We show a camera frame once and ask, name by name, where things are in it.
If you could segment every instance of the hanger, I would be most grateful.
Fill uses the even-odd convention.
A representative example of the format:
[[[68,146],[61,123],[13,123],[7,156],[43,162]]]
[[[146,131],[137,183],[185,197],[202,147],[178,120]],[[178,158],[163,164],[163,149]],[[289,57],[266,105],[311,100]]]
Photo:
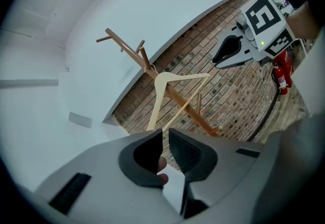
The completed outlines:
[[[147,131],[148,130],[154,130],[154,128],[156,126],[159,110],[160,110],[161,103],[162,103],[163,98],[164,98],[164,93],[165,93],[165,89],[166,89],[166,86],[167,86],[168,82],[180,81],[180,80],[200,79],[200,78],[207,78],[207,77],[210,77],[209,73],[192,74],[192,75],[184,75],[184,76],[176,75],[176,74],[173,74],[173,73],[170,73],[170,72],[162,72],[162,73],[160,73],[156,77],[156,79],[154,80],[154,87],[156,89],[156,101],[154,103],[154,107],[153,107],[153,110],[152,110],[152,114],[151,114],[151,117],[150,117],[150,121],[149,121],[149,124],[148,124]]]
[[[193,95],[188,99],[188,101],[186,101],[183,107],[176,113],[175,116],[173,116],[173,118],[167,123],[167,125],[165,125],[165,127],[162,129],[162,132],[165,132],[170,127],[170,125],[175,121],[175,119],[180,115],[180,113],[182,113],[182,111],[187,107],[187,105],[191,102],[191,100],[198,94],[198,92],[205,85],[208,79],[209,78],[205,78],[204,81],[202,81],[201,85],[195,90]]]

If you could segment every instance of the black slot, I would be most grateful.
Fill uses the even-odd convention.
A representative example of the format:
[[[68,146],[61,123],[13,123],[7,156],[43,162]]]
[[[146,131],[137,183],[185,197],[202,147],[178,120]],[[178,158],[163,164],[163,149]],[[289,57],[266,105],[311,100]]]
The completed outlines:
[[[254,157],[254,158],[258,158],[260,152],[258,151],[253,151],[253,150],[249,150],[249,149],[245,149],[245,148],[239,148],[236,153],[240,153],[246,156],[250,156],[250,157]]]
[[[49,205],[67,214],[90,179],[91,176],[87,174],[77,173],[49,202]]]

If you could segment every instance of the brick floor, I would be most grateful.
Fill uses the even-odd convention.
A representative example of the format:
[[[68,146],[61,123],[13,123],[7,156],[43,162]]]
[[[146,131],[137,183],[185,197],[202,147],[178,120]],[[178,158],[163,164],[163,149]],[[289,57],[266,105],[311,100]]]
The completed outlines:
[[[207,72],[209,82],[202,89],[201,115],[212,127],[223,126],[219,135],[234,140],[247,140],[267,112],[276,88],[270,77],[271,65],[260,67],[249,61],[237,67],[219,70],[211,62],[210,50],[218,37],[233,27],[240,7],[248,0],[230,0],[193,25],[177,39],[155,62],[157,71],[178,75]],[[188,98],[200,84],[200,79],[173,82],[171,85]],[[146,131],[155,101],[154,81],[143,74],[114,111],[120,124],[130,133]],[[194,108],[197,100],[190,103]],[[165,97],[156,127],[163,127],[177,113],[176,102]],[[172,127],[203,133],[203,130],[183,112]],[[179,169],[169,152],[167,132],[164,151],[168,163]]]

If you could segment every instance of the red fire extinguisher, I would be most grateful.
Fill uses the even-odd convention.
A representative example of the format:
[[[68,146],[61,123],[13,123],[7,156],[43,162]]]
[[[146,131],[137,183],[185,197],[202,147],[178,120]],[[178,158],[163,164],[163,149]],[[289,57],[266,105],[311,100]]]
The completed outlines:
[[[286,95],[288,93],[288,89],[286,87],[285,76],[281,66],[275,64],[273,68],[273,74],[275,76],[275,82],[280,89],[280,94]]]

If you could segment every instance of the person's hand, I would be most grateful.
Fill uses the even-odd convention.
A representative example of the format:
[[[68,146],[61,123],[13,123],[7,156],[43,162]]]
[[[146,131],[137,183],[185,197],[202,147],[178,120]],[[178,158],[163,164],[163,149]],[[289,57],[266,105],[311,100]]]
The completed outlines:
[[[165,157],[161,156],[158,161],[158,172],[165,169],[167,166],[167,160]],[[168,175],[166,173],[158,174],[158,176],[163,180],[164,185],[168,182]]]

